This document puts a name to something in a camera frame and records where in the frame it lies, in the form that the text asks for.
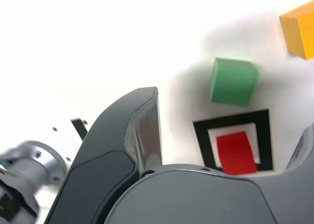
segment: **cube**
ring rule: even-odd
[[[291,54],[314,57],[314,1],[280,17],[287,49]]]
[[[230,175],[257,172],[249,140],[244,131],[217,137],[222,171]]]
[[[248,106],[258,76],[251,62],[216,58],[210,84],[211,101]]]

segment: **white background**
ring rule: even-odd
[[[91,125],[123,94],[157,86],[164,164],[203,163],[192,121],[269,108],[283,171],[314,122],[314,60],[287,53],[279,16],[310,1],[0,0],[0,150],[33,139],[73,158],[70,119]],[[216,56],[256,65],[249,107],[210,103]],[[39,223],[56,192],[38,194]]]

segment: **screw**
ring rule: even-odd
[[[36,153],[35,153],[35,158],[40,158],[41,157],[41,152],[40,151],[37,151]]]

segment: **green cube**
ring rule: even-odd
[[[210,83],[211,101],[248,106],[258,76],[251,62],[216,58]]]

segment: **metal cylinder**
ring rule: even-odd
[[[23,178],[20,182],[27,182],[32,186],[32,193],[35,194],[42,185],[48,183],[48,170],[38,163],[37,161],[31,159],[22,159],[16,161],[7,171],[16,176]]]

